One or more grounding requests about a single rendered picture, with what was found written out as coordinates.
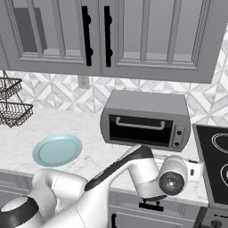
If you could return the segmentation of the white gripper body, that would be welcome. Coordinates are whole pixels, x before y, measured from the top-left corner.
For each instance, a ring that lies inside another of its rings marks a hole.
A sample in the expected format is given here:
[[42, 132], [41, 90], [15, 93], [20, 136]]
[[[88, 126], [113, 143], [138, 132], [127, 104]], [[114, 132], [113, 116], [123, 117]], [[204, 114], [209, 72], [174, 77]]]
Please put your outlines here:
[[200, 178], [203, 176], [203, 172], [204, 172], [204, 167], [205, 164], [203, 162], [197, 162], [195, 165], [195, 180], [198, 182], [200, 180]]

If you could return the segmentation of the grey oven front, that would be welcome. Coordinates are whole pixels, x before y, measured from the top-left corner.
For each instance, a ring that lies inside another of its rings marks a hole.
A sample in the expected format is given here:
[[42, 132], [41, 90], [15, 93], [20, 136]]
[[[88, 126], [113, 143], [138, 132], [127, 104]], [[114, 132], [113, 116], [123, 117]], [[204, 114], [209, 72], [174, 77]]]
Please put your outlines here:
[[220, 228], [228, 228], [228, 211], [201, 207], [193, 228], [213, 228], [211, 225], [213, 220], [222, 222]]

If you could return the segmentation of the black glass toaster oven door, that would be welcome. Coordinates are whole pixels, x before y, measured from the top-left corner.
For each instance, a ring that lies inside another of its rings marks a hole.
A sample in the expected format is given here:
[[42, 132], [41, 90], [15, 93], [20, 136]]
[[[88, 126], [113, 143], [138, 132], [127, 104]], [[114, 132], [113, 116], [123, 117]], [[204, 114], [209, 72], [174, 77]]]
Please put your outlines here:
[[[116, 117], [120, 117], [122, 123], [144, 125], [144, 126], [160, 126], [160, 122], [164, 121], [165, 128], [159, 130], [141, 129], [135, 127], [124, 127], [116, 125]], [[128, 143], [143, 143], [155, 146], [168, 147], [171, 139], [173, 128], [172, 120], [157, 118], [138, 118], [119, 115], [109, 115], [110, 118], [110, 139]]]

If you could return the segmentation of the grey base cupboard door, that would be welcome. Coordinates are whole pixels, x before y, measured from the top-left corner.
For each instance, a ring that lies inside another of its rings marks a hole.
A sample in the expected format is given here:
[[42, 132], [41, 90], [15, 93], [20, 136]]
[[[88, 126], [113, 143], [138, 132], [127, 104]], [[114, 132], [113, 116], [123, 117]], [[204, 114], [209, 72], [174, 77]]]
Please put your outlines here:
[[194, 221], [189, 219], [110, 206], [110, 228], [111, 214], [117, 215], [117, 228], [193, 228], [194, 226]]

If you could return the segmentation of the grey toaster oven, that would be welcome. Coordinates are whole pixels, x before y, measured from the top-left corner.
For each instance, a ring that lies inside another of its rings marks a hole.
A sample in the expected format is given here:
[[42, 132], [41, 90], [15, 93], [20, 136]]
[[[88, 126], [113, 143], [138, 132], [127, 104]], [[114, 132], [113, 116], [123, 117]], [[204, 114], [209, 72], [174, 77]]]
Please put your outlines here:
[[[128, 146], [143, 144], [111, 140], [109, 115], [172, 120], [173, 128], [168, 147], [144, 144], [154, 150], [180, 152], [190, 138], [191, 121], [187, 103], [182, 94], [158, 94], [121, 90], [111, 92], [110, 98], [103, 108], [100, 120], [103, 140], [106, 143]], [[176, 129], [182, 129], [183, 135], [176, 135]], [[175, 147], [175, 142], [180, 142], [181, 146]]]

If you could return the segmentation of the black hob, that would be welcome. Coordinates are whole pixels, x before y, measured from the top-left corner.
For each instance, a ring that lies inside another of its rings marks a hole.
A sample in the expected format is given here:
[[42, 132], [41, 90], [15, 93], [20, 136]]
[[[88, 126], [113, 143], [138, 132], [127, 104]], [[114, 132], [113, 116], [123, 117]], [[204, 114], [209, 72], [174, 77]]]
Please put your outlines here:
[[228, 128], [192, 125], [209, 205], [228, 209]]

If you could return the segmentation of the grey drawer front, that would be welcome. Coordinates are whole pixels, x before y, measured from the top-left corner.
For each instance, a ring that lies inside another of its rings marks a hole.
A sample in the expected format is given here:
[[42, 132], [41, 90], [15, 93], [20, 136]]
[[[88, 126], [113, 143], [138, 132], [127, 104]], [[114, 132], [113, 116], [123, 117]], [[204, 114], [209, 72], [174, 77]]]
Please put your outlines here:
[[[114, 205], [128, 208], [139, 208], [139, 203], [143, 203], [143, 199], [134, 194], [129, 194], [121, 191], [113, 192], [116, 195]], [[146, 200], [147, 204], [155, 205], [156, 201], [160, 202], [160, 206], [164, 207], [163, 213], [171, 213], [178, 216], [197, 215], [200, 211], [199, 206], [190, 205], [182, 202], [170, 201], [166, 199], [155, 201]]]

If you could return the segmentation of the light blue plate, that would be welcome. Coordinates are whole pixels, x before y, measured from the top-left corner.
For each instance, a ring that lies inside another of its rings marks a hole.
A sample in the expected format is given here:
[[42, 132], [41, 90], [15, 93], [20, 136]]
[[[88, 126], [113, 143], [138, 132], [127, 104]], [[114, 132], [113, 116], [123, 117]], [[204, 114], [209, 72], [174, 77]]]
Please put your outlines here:
[[38, 142], [32, 157], [43, 167], [59, 167], [76, 159], [82, 151], [81, 141], [72, 134], [54, 134]]

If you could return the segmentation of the grey base cupboard run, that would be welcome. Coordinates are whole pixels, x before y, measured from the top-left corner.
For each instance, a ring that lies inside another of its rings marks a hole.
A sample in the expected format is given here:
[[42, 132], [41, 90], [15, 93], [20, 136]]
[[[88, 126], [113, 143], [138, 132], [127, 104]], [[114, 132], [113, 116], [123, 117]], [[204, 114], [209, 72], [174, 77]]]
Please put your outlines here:
[[0, 207], [27, 195], [32, 190], [33, 175], [0, 169]]

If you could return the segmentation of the grey wall cupboard door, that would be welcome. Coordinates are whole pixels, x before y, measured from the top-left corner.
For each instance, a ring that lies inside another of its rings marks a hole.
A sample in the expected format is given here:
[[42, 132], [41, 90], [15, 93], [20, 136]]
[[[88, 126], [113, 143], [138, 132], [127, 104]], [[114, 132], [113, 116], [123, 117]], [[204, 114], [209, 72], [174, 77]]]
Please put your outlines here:
[[[91, 66], [86, 65], [83, 5], [91, 17]], [[8, 70], [101, 74], [98, 0], [0, 0], [0, 37]]]
[[[111, 67], [104, 6], [110, 7]], [[228, 25], [228, 0], [100, 0], [102, 74], [209, 84]]]

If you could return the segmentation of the grey wall socket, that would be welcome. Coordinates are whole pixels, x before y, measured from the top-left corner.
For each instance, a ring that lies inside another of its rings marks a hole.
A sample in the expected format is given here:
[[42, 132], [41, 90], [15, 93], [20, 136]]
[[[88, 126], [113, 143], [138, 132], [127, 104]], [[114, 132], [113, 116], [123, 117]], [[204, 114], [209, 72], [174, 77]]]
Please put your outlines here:
[[88, 76], [78, 76], [77, 77], [78, 81], [78, 87], [82, 89], [89, 89], [89, 77]]

